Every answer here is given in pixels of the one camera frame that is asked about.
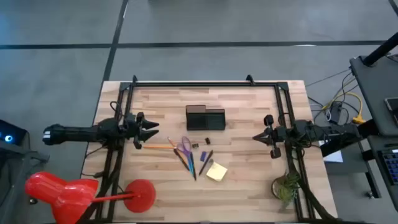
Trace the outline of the black mesh desk organizer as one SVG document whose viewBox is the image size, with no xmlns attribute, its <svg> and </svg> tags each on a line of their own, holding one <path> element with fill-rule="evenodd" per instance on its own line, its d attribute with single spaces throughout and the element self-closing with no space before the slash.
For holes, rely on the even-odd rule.
<svg viewBox="0 0 398 224">
<path fill-rule="evenodd" d="M 208 109 L 205 105 L 187 105 L 188 131 L 222 131 L 226 127 L 224 109 Z"/>
</svg>

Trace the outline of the blue pen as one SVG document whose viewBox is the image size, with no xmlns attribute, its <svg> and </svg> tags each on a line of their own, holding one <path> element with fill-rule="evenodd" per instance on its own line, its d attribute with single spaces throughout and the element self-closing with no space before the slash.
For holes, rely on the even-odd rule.
<svg viewBox="0 0 398 224">
<path fill-rule="evenodd" d="M 193 178 L 195 181 L 197 181 L 197 175 L 196 175 L 196 170 L 195 170 L 195 163 L 194 163 L 194 157 L 193 157 L 193 153 L 190 153 L 190 161 L 192 163 L 192 171 L 193 171 Z"/>
</svg>

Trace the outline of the black pole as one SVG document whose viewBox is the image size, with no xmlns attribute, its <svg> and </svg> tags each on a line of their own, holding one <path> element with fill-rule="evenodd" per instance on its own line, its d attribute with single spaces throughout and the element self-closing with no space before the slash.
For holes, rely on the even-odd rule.
<svg viewBox="0 0 398 224">
<path fill-rule="evenodd" d="M 381 44 L 376 50 L 371 52 L 365 58 L 362 58 L 362 63 L 367 67 L 372 67 L 380 58 L 386 56 L 390 50 L 398 45 L 398 32 L 396 32 L 392 37 L 387 39 L 383 44 Z"/>
</svg>

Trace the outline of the dark brown pen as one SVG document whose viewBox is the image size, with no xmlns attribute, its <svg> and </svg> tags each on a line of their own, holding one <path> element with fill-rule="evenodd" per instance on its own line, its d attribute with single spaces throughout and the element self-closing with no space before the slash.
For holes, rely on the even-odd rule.
<svg viewBox="0 0 398 224">
<path fill-rule="evenodd" d="M 203 165 L 202 165 L 202 167 L 201 167 L 201 169 L 200 169 L 199 175 L 201 175 L 201 174 L 203 173 L 203 171 L 204 171 L 204 169 L 205 169 L 207 163 L 208 163 L 209 160 L 211 159 L 212 155 L 213 155 L 213 150 L 210 151 L 208 157 L 205 159 L 205 161 L 204 161 L 204 163 L 203 163 Z"/>
</svg>

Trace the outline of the black smartphone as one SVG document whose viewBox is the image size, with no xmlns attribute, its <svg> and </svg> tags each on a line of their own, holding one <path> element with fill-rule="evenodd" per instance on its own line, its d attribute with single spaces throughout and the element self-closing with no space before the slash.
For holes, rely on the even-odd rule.
<svg viewBox="0 0 398 224">
<path fill-rule="evenodd" d="M 384 102 L 395 124 L 398 126 L 398 97 L 385 98 Z"/>
</svg>

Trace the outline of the white paper sheet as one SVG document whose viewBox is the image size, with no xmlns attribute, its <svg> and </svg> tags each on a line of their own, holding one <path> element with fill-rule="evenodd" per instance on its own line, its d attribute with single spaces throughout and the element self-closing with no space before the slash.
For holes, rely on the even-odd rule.
<svg viewBox="0 0 398 224">
<path fill-rule="evenodd" d="M 337 162 L 337 163 L 343 163 L 343 156 L 341 151 L 336 151 L 332 154 L 329 154 L 328 156 L 324 157 L 323 160 L 325 162 Z"/>
</svg>

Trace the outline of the grey laptop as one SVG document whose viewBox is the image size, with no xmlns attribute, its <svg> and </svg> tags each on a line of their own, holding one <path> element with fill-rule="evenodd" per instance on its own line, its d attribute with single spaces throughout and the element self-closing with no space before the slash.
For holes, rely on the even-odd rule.
<svg viewBox="0 0 398 224">
<path fill-rule="evenodd" d="M 398 138 L 370 136 L 368 142 L 392 204 L 398 212 Z"/>
</svg>

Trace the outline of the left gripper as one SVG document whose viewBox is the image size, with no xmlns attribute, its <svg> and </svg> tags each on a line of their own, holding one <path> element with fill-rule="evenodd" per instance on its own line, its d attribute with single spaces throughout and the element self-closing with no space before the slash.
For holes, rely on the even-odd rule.
<svg viewBox="0 0 398 224">
<path fill-rule="evenodd" d="M 159 123 L 144 119 L 143 112 L 138 112 L 138 114 L 129 113 L 124 119 L 126 128 L 124 137 L 126 139 L 133 138 L 133 144 L 136 149 L 141 149 L 142 142 L 146 142 L 159 132 L 159 130 L 143 130 L 142 122 L 144 129 L 152 129 L 159 126 Z"/>
</svg>

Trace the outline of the grey cart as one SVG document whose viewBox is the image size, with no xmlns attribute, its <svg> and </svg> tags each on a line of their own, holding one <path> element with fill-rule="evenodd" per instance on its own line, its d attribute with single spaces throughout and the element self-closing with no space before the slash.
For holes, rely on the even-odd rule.
<svg viewBox="0 0 398 224">
<path fill-rule="evenodd" d="M 31 160 L 47 163 L 48 154 L 25 149 L 22 146 L 0 142 L 0 224 L 12 216 L 12 206 L 23 191 L 25 180 L 34 168 Z"/>
</svg>

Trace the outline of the black pen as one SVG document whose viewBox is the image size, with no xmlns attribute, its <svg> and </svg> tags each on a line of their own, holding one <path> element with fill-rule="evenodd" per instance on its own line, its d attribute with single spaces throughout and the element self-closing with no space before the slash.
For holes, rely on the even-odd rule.
<svg viewBox="0 0 398 224">
<path fill-rule="evenodd" d="M 184 161 L 184 159 L 182 158 L 182 156 L 179 154 L 177 148 L 174 148 L 174 154 L 179 158 L 180 162 L 183 164 L 184 168 L 186 168 L 186 170 L 190 171 L 189 166 L 187 165 L 187 163 Z"/>
</svg>

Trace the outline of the black metal table frame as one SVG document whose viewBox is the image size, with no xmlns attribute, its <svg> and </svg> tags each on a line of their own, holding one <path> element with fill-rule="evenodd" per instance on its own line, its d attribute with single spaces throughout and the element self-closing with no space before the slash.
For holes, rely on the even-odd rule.
<svg viewBox="0 0 398 224">
<path fill-rule="evenodd" d="M 123 202 L 105 203 L 91 216 L 100 222 L 282 222 L 307 217 L 304 198 L 280 210 L 281 202 L 271 193 L 271 183 L 287 169 L 287 158 L 270 157 L 270 147 L 254 141 L 263 131 L 267 114 L 278 117 L 292 111 L 298 119 L 310 119 L 311 112 L 301 81 L 259 81 L 255 85 L 241 82 L 138 82 L 127 90 L 123 82 L 105 82 L 95 113 L 95 121 L 114 116 L 112 101 L 131 100 L 131 112 L 143 112 L 146 119 L 159 123 L 159 132 L 144 145 L 177 145 L 189 138 L 197 181 L 180 162 L 173 149 L 137 150 L 132 142 L 124 150 L 108 153 L 98 144 L 90 144 L 90 155 L 83 164 L 85 174 L 109 174 L 118 166 L 119 176 L 109 190 L 116 192 L 136 179 L 150 180 L 156 190 L 153 207 L 144 213 L 130 212 Z M 226 127 L 222 131 L 188 131 L 187 105 L 205 105 L 208 109 L 224 109 Z M 206 158 L 228 169 L 223 180 L 206 176 L 211 164 L 199 175 Z"/>
</svg>

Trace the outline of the black computer with blue light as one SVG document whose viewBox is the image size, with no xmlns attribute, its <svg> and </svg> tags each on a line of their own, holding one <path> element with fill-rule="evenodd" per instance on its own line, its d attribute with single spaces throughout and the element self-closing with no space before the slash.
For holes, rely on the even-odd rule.
<svg viewBox="0 0 398 224">
<path fill-rule="evenodd" d="M 30 136 L 27 130 L 0 119 L 0 141 L 17 146 L 30 146 Z"/>
</svg>

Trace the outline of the green plant in round holder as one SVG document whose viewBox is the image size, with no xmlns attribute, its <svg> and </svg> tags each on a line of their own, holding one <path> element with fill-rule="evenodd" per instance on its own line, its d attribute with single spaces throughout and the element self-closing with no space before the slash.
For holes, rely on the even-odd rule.
<svg viewBox="0 0 398 224">
<path fill-rule="evenodd" d="M 271 184 L 272 194 L 282 203 L 280 210 L 285 210 L 297 198 L 300 177 L 295 172 L 285 172 Z"/>
</svg>

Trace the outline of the purple handled scissors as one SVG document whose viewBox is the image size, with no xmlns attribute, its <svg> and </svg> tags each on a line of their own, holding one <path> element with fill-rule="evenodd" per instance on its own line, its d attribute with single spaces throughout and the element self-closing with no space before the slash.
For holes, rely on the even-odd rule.
<svg viewBox="0 0 398 224">
<path fill-rule="evenodd" d="M 190 153 L 192 151 L 192 144 L 189 140 L 189 138 L 187 138 L 186 136 L 182 137 L 181 143 L 177 144 L 177 149 L 182 152 L 185 157 L 187 158 L 187 162 L 188 162 L 188 166 L 190 169 L 190 172 L 193 175 L 193 171 L 192 171 L 192 163 L 190 161 Z"/>
</svg>

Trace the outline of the yellow sticky note pad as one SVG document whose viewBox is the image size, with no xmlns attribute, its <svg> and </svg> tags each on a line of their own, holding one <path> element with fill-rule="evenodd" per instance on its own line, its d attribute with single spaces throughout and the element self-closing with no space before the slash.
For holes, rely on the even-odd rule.
<svg viewBox="0 0 398 224">
<path fill-rule="evenodd" d="M 228 169 L 224 166 L 218 164 L 217 162 L 213 162 L 208 169 L 206 176 L 214 181 L 220 182 L 223 180 L 223 177 L 226 175 L 227 171 Z"/>
</svg>

